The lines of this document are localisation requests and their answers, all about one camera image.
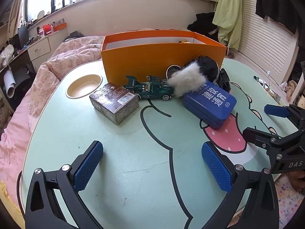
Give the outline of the green toy car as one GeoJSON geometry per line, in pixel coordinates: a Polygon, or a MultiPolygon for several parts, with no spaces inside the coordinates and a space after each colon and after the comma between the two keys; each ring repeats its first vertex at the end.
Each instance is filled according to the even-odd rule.
{"type": "Polygon", "coordinates": [[[139,82],[134,76],[126,76],[128,84],[123,87],[140,99],[162,99],[167,101],[174,95],[174,88],[166,80],[147,76],[146,82],[139,82]]]}

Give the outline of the blue tin box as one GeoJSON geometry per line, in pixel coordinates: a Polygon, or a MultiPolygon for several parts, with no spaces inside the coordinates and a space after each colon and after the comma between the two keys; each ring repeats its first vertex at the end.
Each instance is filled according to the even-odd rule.
{"type": "Polygon", "coordinates": [[[184,107],[214,129],[222,127],[236,103],[234,96],[209,81],[183,96],[184,107]]]}

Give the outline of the brown tea carton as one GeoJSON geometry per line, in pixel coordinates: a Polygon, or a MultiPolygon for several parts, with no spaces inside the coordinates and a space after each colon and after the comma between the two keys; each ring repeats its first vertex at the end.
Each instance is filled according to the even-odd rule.
{"type": "Polygon", "coordinates": [[[116,125],[139,107],[137,95],[113,83],[105,84],[89,98],[94,108],[116,125]]]}

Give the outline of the black clothes pile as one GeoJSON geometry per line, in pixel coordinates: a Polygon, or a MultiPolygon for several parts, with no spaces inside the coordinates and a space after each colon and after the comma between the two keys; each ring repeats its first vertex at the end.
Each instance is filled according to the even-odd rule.
{"type": "Polygon", "coordinates": [[[196,18],[187,29],[218,41],[218,26],[213,24],[214,12],[196,14],[196,18]]]}

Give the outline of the black fabric pouch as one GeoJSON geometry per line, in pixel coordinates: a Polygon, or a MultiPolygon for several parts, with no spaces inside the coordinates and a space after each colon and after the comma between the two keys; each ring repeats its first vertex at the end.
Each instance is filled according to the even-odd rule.
{"type": "Polygon", "coordinates": [[[207,80],[218,85],[226,92],[231,91],[230,79],[225,69],[220,69],[218,64],[208,56],[199,56],[197,63],[200,67],[202,75],[207,77],[207,80]]]}

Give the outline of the black monitor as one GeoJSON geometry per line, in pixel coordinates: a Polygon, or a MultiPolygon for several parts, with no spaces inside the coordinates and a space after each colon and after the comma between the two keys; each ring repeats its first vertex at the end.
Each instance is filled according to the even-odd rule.
{"type": "Polygon", "coordinates": [[[24,48],[24,46],[27,45],[27,42],[29,40],[29,34],[27,30],[26,25],[21,25],[21,27],[18,29],[18,37],[20,42],[20,48],[24,48]]]}

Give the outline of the black hanging garment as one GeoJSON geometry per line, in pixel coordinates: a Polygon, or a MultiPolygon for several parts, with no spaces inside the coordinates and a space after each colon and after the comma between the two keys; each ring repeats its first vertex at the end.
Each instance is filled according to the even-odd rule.
{"type": "Polygon", "coordinates": [[[293,34],[299,24],[299,15],[290,0],[256,0],[255,14],[281,23],[293,34]]]}

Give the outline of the orange desk organizer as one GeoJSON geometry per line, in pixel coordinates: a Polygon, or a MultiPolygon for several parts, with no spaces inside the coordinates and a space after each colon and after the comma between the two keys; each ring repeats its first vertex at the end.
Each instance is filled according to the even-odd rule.
{"type": "Polygon", "coordinates": [[[53,27],[54,31],[60,31],[60,30],[63,30],[67,27],[67,23],[61,23],[55,27],[53,27]]]}

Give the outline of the rolled white paper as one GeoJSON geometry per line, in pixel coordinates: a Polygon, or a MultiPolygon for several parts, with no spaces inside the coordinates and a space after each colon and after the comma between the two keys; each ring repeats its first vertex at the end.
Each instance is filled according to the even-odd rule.
{"type": "Polygon", "coordinates": [[[12,98],[14,96],[17,85],[14,79],[14,75],[10,69],[8,69],[4,74],[4,85],[7,97],[12,98]]]}

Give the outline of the white fur scrunchie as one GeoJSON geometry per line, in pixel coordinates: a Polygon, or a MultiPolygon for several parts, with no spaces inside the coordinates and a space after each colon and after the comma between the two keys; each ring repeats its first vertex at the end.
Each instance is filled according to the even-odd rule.
{"type": "Polygon", "coordinates": [[[174,96],[178,98],[185,93],[196,92],[207,81],[207,77],[201,72],[198,61],[194,60],[187,67],[174,72],[168,79],[168,84],[174,88],[174,96]]]}

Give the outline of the pink floral quilt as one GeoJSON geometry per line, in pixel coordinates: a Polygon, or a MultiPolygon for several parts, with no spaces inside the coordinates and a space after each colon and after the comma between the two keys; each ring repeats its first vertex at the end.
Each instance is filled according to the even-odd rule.
{"type": "Polygon", "coordinates": [[[63,42],[40,65],[27,102],[30,132],[34,131],[43,108],[64,76],[80,65],[101,58],[103,39],[103,36],[88,36],[63,42]]]}

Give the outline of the orange cardboard box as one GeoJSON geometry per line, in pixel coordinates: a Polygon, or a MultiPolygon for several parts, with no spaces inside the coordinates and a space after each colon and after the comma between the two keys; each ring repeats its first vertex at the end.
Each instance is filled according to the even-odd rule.
{"type": "Polygon", "coordinates": [[[171,65],[183,67],[199,56],[208,56],[222,65],[226,47],[204,35],[191,31],[127,31],[103,39],[101,57],[108,82],[118,86],[128,83],[126,76],[139,82],[147,76],[165,78],[171,65]],[[181,44],[180,40],[190,44],[181,44]]]}

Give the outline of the red container on desk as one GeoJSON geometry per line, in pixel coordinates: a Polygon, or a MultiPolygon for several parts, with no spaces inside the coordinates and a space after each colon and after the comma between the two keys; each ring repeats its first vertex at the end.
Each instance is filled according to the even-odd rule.
{"type": "Polygon", "coordinates": [[[50,24],[43,25],[42,29],[45,36],[51,34],[54,31],[53,26],[50,24]]]}

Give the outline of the white drawer cabinet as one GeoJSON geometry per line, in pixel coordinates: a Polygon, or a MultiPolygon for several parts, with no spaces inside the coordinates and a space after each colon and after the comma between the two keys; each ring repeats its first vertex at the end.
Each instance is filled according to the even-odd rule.
{"type": "Polygon", "coordinates": [[[27,48],[35,72],[38,71],[41,64],[52,57],[55,50],[67,36],[68,31],[65,28],[39,39],[37,42],[27,48]]]}

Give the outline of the green hanging garment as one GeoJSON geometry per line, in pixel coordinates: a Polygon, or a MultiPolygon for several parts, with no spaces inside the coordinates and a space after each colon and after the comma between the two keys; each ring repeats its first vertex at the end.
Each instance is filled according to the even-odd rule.
{"type": "Polygon", "coordinates": [[[242,0],[214,0],[213,24],[218,27],[218,41],[238,50],[242,28],[242,0]]]}

